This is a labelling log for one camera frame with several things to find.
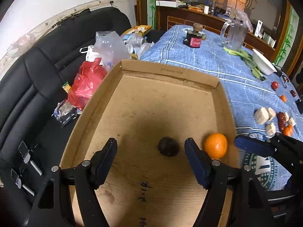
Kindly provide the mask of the small orange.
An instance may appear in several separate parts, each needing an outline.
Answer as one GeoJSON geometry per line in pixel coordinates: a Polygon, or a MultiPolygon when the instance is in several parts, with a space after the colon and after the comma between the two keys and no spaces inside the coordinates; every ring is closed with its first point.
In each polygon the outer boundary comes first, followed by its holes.
{"type": "Polygon", "coordinates": [[[289,125],[288,125],[288,128],[289,128],[289,130],[290,130],[290,133],[293,134],[293,130],[294,130],[294,129],[293,129],[293,126],[292,126],[291,124],[289,124],[289,125]]]}
{"type": "Polygon", "coordinates": [[[292,130],[289,127],[285,127],[284,130],[283,130],[283,134],[286,135],[286,136],[291,137],[292,130]]]}
{"type": "Polygon", "coordinates": [[[284,103],[287,102],[287,98],[286,98],[285,95],[281,95],[281,96],[280,96],[280,99],[281,99],[284,103]]]}

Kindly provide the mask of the red date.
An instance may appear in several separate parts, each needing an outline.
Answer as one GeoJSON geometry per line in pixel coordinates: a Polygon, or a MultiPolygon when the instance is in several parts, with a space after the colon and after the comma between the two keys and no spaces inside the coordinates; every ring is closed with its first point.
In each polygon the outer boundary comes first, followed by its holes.
{"type": "Polygon", "coordinates": [[[279,122],[279,123],[278,123],[278,126],[279,126],[279,131],[280,131],[281,133],[283,133],[284,130],[285,130],[286,124],[285,124],[284,122],[279,122]]]}
{"type": "Polygon", "coordinates": [[[286,124],[286,117],[285,117],[285,114],[283,112],[279,112],[277,114],[277,118],[278,118],[278,123],[279,124],[283,124],[283,125],[286,124]]]}

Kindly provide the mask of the clear glass pitcher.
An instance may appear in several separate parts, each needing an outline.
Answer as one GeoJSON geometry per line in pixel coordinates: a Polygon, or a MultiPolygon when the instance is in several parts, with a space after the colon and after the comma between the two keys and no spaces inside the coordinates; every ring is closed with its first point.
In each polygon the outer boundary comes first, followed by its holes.
{"type": "Polygon", "coordinates": [[[226,21],[220,31],[221,43],[224,48],[240,51],[247,35],[248,28],[238,19],[226,21]]]}

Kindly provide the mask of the white corn chunk front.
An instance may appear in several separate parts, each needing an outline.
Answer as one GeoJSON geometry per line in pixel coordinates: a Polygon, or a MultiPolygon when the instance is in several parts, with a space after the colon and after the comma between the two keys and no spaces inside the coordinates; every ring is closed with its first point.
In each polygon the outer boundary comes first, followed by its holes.
{"type": "Polygon", "coordinates": [[[276,126],[273,122],[271,122],[270,124],[266,125],[266,134],[268,136],[273,136],[276,133],[276,126]]]}

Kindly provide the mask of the yellow snack box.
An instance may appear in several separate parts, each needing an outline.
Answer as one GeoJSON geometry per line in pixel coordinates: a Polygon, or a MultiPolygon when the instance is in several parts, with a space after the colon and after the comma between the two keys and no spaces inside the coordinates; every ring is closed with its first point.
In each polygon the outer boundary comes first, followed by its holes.
{"type": "Polygon", "coordinates": [[[145,36],[149,31],[151,31],[152,26],[150,25],[140,25],[140,26],[134,26],[131,27],[130,29],[126,30],[123,35],[129,35],[132,33],[138,33],[141,36],[145,36]]]}

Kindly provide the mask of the wooden sideboard cabinet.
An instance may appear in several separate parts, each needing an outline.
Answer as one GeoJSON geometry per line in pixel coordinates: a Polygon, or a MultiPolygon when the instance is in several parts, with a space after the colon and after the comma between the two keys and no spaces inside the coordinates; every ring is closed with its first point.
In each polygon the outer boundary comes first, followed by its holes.
{"type": "MultiPolygon", "coordinates": [[[[174,25],[190,25],[199,23],[209,31],[220,34],[225,19],[215,15],[203,13],[193,6],[180,5],[177,7],[158,6],[156,8],[156,25],[160,30],[169,30],[174,25]]],[[[263,54],[272,55],[275,51],[264,40],[258,38],[253,33],[248,32],[244,43],[255,48],[263,54]]]]}

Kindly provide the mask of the black power adapter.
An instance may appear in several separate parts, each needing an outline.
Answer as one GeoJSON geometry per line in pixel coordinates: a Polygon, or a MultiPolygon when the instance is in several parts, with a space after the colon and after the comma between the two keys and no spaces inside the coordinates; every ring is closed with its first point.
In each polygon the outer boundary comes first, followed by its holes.
{"type": "Polygon", "coordinates": [[[296,105],[297,105],[297,108],[298,108],[298,111],[300,114],[303,114],[303,101],[301,99],[297,99],[295,101],[296,105]]]}

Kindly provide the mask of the green leafy vegetable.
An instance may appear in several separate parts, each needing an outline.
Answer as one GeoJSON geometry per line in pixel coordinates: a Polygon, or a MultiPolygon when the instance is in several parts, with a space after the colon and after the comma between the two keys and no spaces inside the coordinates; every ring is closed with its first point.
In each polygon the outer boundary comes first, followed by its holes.
{"type": "Polygon", "coordinates": [[[224,51],[226,51],[231,55],[239,56],[245,62],[245,64],[250,68],[251,73],[254,75],[256,79],[261,80],[262,82],[266,80],[266,78],[263,76],[260,69],[258,68],[257,64],[253,61],[253,57],[250,54],[248,54],[248,52],[242,49],[240,51],[235,51],[228,49],[226,47],[224,47],[223,49],[224,51]]]}

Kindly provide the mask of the small orange back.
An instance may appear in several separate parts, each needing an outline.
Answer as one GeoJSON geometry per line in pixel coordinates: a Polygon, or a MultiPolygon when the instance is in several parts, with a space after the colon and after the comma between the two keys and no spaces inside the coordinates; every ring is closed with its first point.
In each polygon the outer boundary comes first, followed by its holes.
{"type": "Polygon", "coordinates": [[[293,134],[293,130],[294,130],[294,129],[293,129],[293,126],[292,126],[291,124],[289,124],[289,125],[288,125],[288,128],[289,128],[289,130],[290,130],[290,133],[293,134]]]}

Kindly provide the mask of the large orange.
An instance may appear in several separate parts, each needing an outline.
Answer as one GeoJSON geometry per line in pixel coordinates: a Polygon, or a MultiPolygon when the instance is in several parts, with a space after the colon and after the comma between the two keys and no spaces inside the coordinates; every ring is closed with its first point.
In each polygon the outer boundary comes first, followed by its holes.
{"type": "Polygon", "coordinates": [[[227,138],[221,133],[209,135],[204,144],[204,150],[212,159],[221,159],[228,148],[227,138]]]}

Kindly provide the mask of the white bowl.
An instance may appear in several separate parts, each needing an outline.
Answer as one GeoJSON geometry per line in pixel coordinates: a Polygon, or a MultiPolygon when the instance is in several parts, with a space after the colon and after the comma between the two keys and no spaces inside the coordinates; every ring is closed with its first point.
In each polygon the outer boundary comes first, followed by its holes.
{"type": "Polygon", "coordinates": [[[258,50],[253,50],[253,61],[256,63],[257,67],[260,69],[262,73],[265,75],[271,75],[272,73],[276,73],[277,70],[273,66],[273,64],[258,50]]]}

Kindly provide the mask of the small orange front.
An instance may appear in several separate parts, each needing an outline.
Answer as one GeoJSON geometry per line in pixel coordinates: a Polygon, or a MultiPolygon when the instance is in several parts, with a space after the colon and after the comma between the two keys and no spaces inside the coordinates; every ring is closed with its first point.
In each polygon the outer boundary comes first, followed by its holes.
{"type": "Polygon", "coordinates": [[[283,134],[286,135],[286,136],[291,137],[292,130],[289,127],[285,127],[284,130],[283,130],[283,134]]]}

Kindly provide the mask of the small white chunk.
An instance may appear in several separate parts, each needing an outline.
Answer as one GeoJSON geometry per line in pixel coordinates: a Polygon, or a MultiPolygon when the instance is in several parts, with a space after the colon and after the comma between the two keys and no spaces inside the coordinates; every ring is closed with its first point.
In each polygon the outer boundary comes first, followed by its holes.
{"type": "Polygon", "coordinates": [[[288,122],[290,119],[290,116],[287,112],[284,112],[285,121],[288,122]]]}
{"type": "Polygon", "coordinates": [[[291,117],[289,120],[288,120],[288,125],[291,125],[292,127],[294,127],[296,125],[296,122],[295,122],[295,119],[293,117],[291,117]]]}

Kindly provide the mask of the dark date far right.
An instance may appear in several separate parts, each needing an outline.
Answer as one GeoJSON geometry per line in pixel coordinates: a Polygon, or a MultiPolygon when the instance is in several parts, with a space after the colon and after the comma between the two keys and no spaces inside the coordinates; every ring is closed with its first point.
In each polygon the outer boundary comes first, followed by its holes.
{"type": "Polygon", "coordinates": [[[296,93],[295,93],[295,91],[294,91],[294,90],[291,90],[291,91],[290,91],[290,93],[291,93],[291,95],[292,95],[293,97],[295,97],[295,96],[296,96],[296,93]]]}

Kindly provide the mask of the dark round plum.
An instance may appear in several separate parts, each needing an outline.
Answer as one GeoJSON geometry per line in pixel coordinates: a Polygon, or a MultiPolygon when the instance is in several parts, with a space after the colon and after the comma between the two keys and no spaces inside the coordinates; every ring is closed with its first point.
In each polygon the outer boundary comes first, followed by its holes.
{"type": "Polygon", "coordinates": [[[166,157],[174,157],[180,150],[180,146],[177,141],[167,136],[159,140],[157,148],[160,154],[166,157]]]}

